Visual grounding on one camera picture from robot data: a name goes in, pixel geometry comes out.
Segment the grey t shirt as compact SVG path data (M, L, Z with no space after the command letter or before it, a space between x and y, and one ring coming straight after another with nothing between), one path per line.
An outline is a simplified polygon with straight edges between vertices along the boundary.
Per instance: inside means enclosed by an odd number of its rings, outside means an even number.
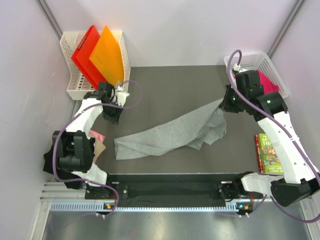
M162 125L116 138L115 158L158 157L184 146L200 150L203 144L212 145L227 132L221 103L219 99Z

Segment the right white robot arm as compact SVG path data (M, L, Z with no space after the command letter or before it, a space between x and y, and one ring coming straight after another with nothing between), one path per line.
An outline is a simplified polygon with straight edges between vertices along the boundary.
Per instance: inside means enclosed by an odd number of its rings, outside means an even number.
M269 195L287 207L319 192L320 172L305 153L291 123L285 100L279 92L264 92L256 70L234 71L235 86L228 84L220 108L229 113L246 112L268 136L283 174L247 171L233 181L233 192L245 198L251 192Z

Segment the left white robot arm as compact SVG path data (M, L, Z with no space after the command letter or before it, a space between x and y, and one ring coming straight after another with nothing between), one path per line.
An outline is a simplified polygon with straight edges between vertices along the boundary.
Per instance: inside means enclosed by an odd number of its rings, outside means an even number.
M108 174L94 162L96 138L90 133L97 117L102 115L118 124L129 93L118 82L112 85L101 82L95 91L87 92L79 110L65 129L52 136L51 165L53 174L65 183L84 181L102 198L109 198L114 191L108 183Z

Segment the pink t shirt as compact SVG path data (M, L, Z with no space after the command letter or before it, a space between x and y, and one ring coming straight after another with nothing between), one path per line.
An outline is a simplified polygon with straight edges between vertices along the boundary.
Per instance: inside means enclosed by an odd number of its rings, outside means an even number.
M94 130L90 130L89 131L89 135L92 137L92 138L95 138L96 140L99 140L100 142L104 142L104 140L105 140L105 136L104 135L102 135L102 134L100 134L100 133L98 133L98 132L96 132L96 131L94 131Z

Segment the tan t shirt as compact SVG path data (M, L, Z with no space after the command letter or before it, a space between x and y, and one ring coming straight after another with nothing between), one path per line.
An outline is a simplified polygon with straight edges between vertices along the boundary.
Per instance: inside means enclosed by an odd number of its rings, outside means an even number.
M106 149L106 146L103 142L96 140L95 146L94 146L94 158L93 162L95 163L99 157L99 155Z

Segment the magenta t shirt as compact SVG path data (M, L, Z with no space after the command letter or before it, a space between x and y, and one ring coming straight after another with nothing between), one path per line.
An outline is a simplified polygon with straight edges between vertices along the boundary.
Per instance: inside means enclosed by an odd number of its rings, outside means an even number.
M263 74L260 70L257 69L259 74L260 84L263 86L263 91L265 94L271 92L279 92L279 86L274 84L265 74Z

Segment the white file organizer basket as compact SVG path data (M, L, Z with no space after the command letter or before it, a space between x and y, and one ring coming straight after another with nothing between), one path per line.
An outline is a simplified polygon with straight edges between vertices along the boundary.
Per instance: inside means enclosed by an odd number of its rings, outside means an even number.
M97 67L106 80L113 85L123 84L122 89L128 92L131 65L126 48L124 33L121 30L110 31L105 41L98 40L97 47L88 55L88 62ZM64 32L60 38L60 47L67 63L70 79L67 93L74 101L80 101L88 92L95 89L72 60L74 52L82 45L84 31Z

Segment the white mesh basket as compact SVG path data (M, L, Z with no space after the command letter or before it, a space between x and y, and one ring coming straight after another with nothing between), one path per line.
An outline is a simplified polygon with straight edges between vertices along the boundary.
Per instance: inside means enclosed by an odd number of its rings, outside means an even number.
M246 70L260 70L275 85L279 87L279 93L285 99L289 96L289 91L280 77L276 67L269 56L264 52L247 52L242 54L240 61L241 68Z

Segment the orange plastic folder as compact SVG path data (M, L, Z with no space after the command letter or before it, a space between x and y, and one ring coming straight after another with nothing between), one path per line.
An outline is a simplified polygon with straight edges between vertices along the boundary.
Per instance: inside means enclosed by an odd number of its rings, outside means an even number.
M125 71L121 49L107 25L89 59L109 84L116 87L123 83Z

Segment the red plastic folder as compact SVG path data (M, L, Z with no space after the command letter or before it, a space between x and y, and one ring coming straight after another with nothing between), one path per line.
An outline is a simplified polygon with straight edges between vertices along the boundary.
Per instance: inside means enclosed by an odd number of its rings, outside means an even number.
M100 82L107 81L98 71L95 65L90 61L90 56L99 38L100 35L96 27L94 25L90 26L71 56L74 64L94 89L98 88Z

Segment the green children's book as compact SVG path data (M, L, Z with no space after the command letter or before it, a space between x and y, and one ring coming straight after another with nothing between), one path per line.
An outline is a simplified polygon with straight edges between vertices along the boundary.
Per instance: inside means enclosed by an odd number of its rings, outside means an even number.
M254 136L259 172L269 175L283 175L284 171L269 137L265 133Z

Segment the black printed t shirt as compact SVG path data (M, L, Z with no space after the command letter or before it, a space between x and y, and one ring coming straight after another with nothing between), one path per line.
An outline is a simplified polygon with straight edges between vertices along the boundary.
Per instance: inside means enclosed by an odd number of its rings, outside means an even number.
M53 164L52 164L52 157L53 157L53 148L54 146L52 145L50 150L43 155L44 158L44 166L43 166L43 171L49 174L54 174L53 172ZM71 172L67 172L61 169L58 169L58 164L56 164L56 172L59 178L63 180L71 180L71 179L77 179L78 176L75 174L72 174ZM64 182L64 185L68 189L74 189L74 190L79 190L81 188L82 183L80 181L72 181L72 182Z

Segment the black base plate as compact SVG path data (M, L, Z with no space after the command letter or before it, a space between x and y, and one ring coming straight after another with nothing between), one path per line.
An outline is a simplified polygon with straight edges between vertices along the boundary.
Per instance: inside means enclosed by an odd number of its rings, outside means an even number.
M234 173L110 174L107 184L117 190L119 207L224 207L228 201L250 199L232 185Z

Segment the aluminium frame rail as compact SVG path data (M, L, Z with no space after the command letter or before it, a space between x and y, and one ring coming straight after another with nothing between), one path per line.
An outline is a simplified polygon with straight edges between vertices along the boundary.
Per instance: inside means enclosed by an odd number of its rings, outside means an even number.
M82 185L68 189L63 183L48 182L40 200L51 211L97 212L218 212L251 213L263 195L235 196L229 182L115 182L114 193L104 187Z

